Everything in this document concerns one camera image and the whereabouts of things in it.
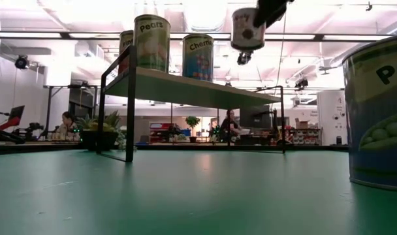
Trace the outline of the storage rack with boxes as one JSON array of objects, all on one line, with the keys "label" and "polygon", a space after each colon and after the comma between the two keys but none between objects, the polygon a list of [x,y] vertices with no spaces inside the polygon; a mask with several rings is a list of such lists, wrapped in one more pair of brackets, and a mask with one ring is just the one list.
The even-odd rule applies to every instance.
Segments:
[{"label": "storage rack with boxes", "polygon": [[320,129],[289,129],[288,135],[294,145],[318,146],[321,143]]}]

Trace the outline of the black computer monitor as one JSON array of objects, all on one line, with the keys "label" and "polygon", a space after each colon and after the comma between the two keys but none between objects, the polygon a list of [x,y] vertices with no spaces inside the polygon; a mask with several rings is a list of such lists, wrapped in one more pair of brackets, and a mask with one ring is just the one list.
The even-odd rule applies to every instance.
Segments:
[{"label": "black computer monitor", "polygon": [[268,105],[262,105],[241,108],[240,126],[252,129],[270,129],[272,127],[270,107]]},{"label": "black computer monitor", "polygon": [[17,121],[18,123],[21,121],[23,112],[25,109],[25,105],[14,107],[10,110],[8,121]]}]

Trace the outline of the blue Peas can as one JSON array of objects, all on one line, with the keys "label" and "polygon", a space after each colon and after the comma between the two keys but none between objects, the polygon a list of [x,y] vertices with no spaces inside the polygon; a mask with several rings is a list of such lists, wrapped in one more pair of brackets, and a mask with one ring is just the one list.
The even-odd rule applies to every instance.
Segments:
[{"label": "blue Peas can", "polygon": [[353,183],[397,191],[397,35],[343,61]]}]

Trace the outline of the person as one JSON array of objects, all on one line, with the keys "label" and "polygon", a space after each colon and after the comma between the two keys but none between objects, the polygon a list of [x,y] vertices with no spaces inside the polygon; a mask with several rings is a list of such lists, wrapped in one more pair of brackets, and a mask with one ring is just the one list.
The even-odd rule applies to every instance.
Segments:
[{"label": "person", "polygon": [[62,113],[62,124],[56,130],[56,135],[59,140],[66,140],[71,142],[80,141],[80,132],[78,126],[75,123],[74,116],[69,112]]},{"label": "person", "polygon": [[220,130],[219,138],[223,142],[235,142],[235,138],[241,135],[242,127],[235,121],[234,110],[227,110],[227,115],[223,120]]}]

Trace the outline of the green table mat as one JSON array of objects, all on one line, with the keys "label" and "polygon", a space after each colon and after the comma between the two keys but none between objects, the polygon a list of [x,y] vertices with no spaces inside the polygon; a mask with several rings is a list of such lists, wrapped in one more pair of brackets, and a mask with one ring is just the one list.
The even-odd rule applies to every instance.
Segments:
[{"label": "green table mat", "polygon": [[0,235],[397,235],[397,192],[334,151],[0,155]]}]

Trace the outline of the overhead LED light bar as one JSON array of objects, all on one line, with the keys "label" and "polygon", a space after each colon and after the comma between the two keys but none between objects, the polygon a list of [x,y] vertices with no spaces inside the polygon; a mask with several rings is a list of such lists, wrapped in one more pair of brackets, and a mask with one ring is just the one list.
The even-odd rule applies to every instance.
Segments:
[{"label": "overhead LED light bar", "polygon": [[[266,33],[265,41],[287,42],[375,42],[393,37],[393,35],[345,35],[345,34],[302,34],[302,33]],[[14,40],[118,40],[119,33],[114,32],[42,32],[42,31],[0,31],[0,39]]]}]

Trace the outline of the blue Cherries can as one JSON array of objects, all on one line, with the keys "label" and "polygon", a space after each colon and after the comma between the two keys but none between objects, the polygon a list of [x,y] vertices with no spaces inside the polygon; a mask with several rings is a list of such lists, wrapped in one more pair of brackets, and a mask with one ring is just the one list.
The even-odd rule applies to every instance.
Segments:
[{"label": "blue Cherries can", "polygon": [[206,34],[191,33],[182,43],[182,76],[213,82],[214,39]]}]

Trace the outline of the green Pears can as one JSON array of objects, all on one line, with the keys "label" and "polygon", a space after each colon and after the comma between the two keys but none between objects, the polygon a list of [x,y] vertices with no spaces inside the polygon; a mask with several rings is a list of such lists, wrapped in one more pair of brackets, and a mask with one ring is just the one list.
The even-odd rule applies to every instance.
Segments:
[{"label": "green Pears can", "polygon": [[134,45],[137,66],[168,72],[170,57],[170,23],[153,14],[143,14],[134,20]]}]

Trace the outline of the black aluminium rig frame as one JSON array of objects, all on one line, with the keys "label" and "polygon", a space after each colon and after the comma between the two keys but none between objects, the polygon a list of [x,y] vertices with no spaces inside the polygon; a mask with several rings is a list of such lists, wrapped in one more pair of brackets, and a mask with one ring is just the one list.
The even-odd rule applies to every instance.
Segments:
[{"label": "black aluminium rig frame", "polygon": [[[137,150],[157,151],[282,151],[281,146],[227,146],[227,145],[204,145],[204,144],[178,144],[178,145],[136,145]],[[43,151],[63,151],[83,149],[81,144],[0,144],[0,155],[13,153],[31,153]],[[343,151],[348,152],[349,147],[344,146],[304,146],[286,145],[285,151]]]}]

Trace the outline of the wooden shelf with black frame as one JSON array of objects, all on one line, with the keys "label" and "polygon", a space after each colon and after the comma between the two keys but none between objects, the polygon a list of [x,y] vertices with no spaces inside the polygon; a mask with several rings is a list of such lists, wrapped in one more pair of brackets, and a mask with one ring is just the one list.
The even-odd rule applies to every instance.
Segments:
[{"label": "wooden shelf with black frame", "polygon": [[135,101],[151,100],[186,104],[218,110],[234,110],[247,106],[281,104],[284,114],[283,86],[280,96],[265,95],[230,86],[176,76],[159,70],[146,69],[137,65],[137,47],[130,45],[101,75],[100,103],[96,136],[96,153],[102,153],[105,96],[119,96],[127,99],[126,152],[122,160],[133,161]]}]

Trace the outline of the orange Pineapple can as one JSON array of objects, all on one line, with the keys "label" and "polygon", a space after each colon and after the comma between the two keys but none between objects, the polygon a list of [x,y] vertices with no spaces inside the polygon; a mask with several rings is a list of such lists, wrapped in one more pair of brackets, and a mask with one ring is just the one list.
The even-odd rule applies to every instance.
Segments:
[{"label": "orange Pineapple can", "polygon": [[[122,31],[119,35],[119,55],[133,43],[133,30]],[[129,67],[129,56],[123,59],[118,65],[118,74],[123,73]]]}]

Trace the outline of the white saucy meatballs can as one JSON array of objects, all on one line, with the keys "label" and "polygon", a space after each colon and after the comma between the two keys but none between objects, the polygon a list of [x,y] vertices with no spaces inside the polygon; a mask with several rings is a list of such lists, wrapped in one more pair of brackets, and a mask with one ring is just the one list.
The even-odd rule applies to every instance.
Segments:
[{"label": "white saucy meatballs can", "polygon": [[239,51],[253,51],[264,47],[266,24],[253,25],[256,8],[240,8],[232,13],[232,33],[230,45]]}]

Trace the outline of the black background workstation frame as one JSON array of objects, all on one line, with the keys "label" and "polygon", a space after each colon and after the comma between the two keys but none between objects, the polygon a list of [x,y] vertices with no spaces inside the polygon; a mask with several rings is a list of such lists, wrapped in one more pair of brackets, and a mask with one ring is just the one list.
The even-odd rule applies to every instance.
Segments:
[{"label": "black background workstation frame", "polygon": [[50,112],[51,112],[51,105],[52,105],[52,98],[60,92],[62,89],[78,89],[80,93],[83,92],[83,90],[87,90],[89,92],[90,89],[94,89],[94,93],[91,95],[93,96],[93,104],[91,106],[88,106],[88,109],[91,110],[91,113],[89,114],[89,117],[93,118],[96,111],[97,111],[97,98],[99,96],[99,86],[96,85],[90,85],[90,84],[69,84],[65,86],[48,86],[48,85],[43,85],[43,88],[48,89],[48,104],[47,104],[47,110],[46,110],[46,125],[44,126],[44,130],[40,134],[40,137],[48,137],[48,133],[54,133],[54,131],[49,131],[50,127]]}]

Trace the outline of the potted succulent plant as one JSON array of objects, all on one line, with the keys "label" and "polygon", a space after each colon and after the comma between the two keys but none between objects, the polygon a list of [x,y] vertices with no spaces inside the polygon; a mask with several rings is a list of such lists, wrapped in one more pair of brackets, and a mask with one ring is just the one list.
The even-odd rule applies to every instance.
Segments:
[{"label": "potted succulent plant", "polygon": [[96,117],[78,117],[76,124],[80,129],[80,137],[82,145],[89,151],[96,151],[100,147],[101,151],[109,151],[111,149],[119,149],[121,151],[126,149],[125,134],[119,126],[121,117],[118,111],[112,112],[110,115],[104,117],[103,133],[99,141],[98,136],[98,119]]}]

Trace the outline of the red machine part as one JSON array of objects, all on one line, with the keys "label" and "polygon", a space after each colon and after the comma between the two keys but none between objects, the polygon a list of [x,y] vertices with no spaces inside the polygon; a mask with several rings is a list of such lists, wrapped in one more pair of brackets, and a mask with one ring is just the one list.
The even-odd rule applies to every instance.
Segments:
[{"label": "red machine part", "polygon": [[4,131],[5,129],[9,127],[15,127],[20,124],[20,118],[18,116],[9,118],[7,122],[4,124],[0,125],[0,131]]}]

